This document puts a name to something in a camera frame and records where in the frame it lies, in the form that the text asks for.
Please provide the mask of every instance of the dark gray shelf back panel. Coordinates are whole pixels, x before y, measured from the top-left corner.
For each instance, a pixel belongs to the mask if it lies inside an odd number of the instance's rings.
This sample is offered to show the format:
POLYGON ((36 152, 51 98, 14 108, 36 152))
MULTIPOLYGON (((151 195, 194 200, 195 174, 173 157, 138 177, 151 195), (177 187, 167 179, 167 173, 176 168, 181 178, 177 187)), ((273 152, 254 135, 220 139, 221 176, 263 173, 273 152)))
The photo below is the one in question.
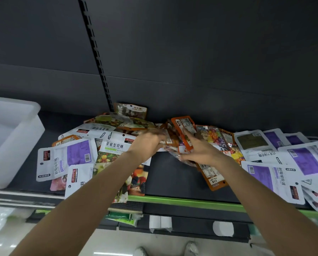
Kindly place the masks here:
POLYGON ((98 74, 78 0, 0 0, 0 63, 98 74))
POLYGON ((106 77, 114 102, 149 106, 147 118, 190 115, 196 124, 212 124, 230 131, 281 128, 318 135, 318 99, 275 97, 208 87, 183 86, 119 77, 106 77))
POLYGON ((0 64, 0 97, 35 101, 42 110, 54 112, 109 111, 101 77, 94 74, 0 64))
MULTIPOLYGON (((318 0, 86 2, 108 76, 318 98, 318 0)), ((245 95, 242 101, 252 103, 245 95)), ((263 103, 255 105, 257 117, 267 112, 263 103)), ((302 100, 297 106, 318 108, 302 100)))

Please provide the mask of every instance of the hand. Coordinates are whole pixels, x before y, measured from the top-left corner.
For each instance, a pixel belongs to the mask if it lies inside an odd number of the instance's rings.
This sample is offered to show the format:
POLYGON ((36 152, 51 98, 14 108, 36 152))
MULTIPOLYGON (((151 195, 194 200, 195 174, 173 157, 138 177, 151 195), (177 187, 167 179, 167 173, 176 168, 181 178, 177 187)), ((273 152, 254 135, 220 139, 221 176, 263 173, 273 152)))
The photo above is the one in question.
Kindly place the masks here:
POLYGON ((215 166, 218 160, 227 160, 227 158, 230 158, 233 161, 231 157, 223 154, 217 148, 213 147, 206 140, 204 140, 203 137, 196 138, 186 129, 183 129, 183 132, 191 140, 193 152, 181 155, 180 158, 182 160, 191 160, 211 166, 215 166))
POLYGON ((167 136, 162 129, 148 129, 140 133, 133 141, 127 152, 133 153, 143 163, 153 156, 164 144, 160 141, 166 141, 167 136))

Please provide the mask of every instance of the tiled floor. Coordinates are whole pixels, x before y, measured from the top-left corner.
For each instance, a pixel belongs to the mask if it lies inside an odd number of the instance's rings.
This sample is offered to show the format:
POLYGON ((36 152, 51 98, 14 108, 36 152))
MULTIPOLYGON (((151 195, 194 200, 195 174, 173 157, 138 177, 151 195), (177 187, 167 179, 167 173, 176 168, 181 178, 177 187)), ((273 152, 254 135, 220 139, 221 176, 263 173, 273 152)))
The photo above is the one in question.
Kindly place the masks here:
MULTIPOLYGON (((10 219, 0 231, 0 256, 10 254, 33 226, 10 219)), ((245 243, 102 229, 93 233, 80 255, 132 256, 136 247, 143 246, 150 256, 180 256, 191 240, 196 242, 200 256, 258 255, 245 243)))

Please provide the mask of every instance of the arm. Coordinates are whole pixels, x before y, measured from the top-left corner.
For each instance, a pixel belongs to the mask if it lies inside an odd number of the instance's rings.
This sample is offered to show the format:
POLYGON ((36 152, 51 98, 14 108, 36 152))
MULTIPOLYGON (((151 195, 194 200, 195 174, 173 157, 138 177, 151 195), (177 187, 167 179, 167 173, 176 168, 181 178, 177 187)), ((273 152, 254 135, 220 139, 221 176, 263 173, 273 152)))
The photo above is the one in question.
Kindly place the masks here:
POLYGON ((215 167, 229 183, 275 255, 318 255, 318 227, 248 172, 231 157, 190 132, 194 151, 183 160, 215 167))
POLYGON ((162 147, 159 142, 164 139, 158 129, 139 135, 127 152, 47 214, 11 256, 78 255, 125 180, 162 147))

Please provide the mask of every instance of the white sneaker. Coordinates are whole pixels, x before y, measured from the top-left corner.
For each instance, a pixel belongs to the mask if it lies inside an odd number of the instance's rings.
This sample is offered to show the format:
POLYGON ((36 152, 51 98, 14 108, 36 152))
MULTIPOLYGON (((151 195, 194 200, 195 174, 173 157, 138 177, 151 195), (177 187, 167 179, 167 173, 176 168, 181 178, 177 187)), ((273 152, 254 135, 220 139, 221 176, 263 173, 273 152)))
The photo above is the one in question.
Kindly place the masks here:
POLYGON ((188 242, 185 247, 184 256, 197 256, 198 254, 199 254, 199 251, 195 242, 188 242))
POLYGON ((138 247, 135 249, 133 256, 148 256, 148 254, 144 247, 138 247))

